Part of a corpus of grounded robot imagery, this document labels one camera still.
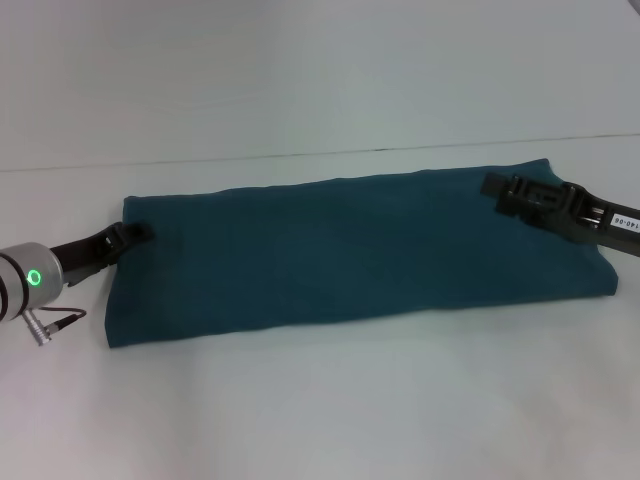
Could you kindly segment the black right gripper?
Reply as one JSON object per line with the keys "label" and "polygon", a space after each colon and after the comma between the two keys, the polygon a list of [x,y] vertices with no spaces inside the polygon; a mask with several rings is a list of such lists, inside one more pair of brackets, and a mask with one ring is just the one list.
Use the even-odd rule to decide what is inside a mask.
{"label": "black right gripper", "polygon": [[639,256],[639,210],[603,200],[574,183],[558,184],[488,173],[480,193],[495,211],[544,230],[566,230],[578,243]]}

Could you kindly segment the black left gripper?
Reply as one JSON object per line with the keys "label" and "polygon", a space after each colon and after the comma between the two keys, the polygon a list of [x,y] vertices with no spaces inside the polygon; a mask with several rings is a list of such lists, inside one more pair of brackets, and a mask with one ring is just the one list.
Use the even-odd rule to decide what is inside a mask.
{"label": "black left gripper", "polygon": [[114,265],[128,250],[153,238],[145,223],[117,222],[85,239],[53,247],[64,284],[73,287],[101,270]]}

